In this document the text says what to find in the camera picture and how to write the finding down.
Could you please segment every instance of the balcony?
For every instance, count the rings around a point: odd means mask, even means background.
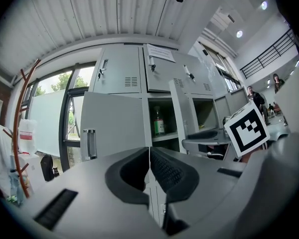
[[[285,52],[295,45],[291,29],[282,35],[273,45],[261,53],[257,58],[245,65],[240,71],[246,79],[250,78],[269,64],[280,58]]]

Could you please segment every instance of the woman with dark hair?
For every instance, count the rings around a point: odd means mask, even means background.
[[[278,74],[274,74],[274,82],[275,82],[275,93],[277,93],[278,90],[283,86],[283,84],[285,84],[285,81],[282,79],[279,79]],[[285,116],[284,116],[284,120],[285,120],[284,125],[288,125]]]

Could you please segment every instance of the paper notice on locker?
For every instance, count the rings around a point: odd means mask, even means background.
[[[148,51],[149,51],[149,56],[166,59],[168,61],[175,63],[175,60],[170,50],[159,48],[148,44]]]

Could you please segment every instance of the white plastic bag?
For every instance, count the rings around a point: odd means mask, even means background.
[[[19,151],[24,154],[35,154],[37,147],[35,145],[36,121],[31,119],[21,119],[19,124]]]

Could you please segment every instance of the bottle label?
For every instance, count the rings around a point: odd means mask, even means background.
[[[164,133],[164,121],[162,119],[154,120],[155,134]]]

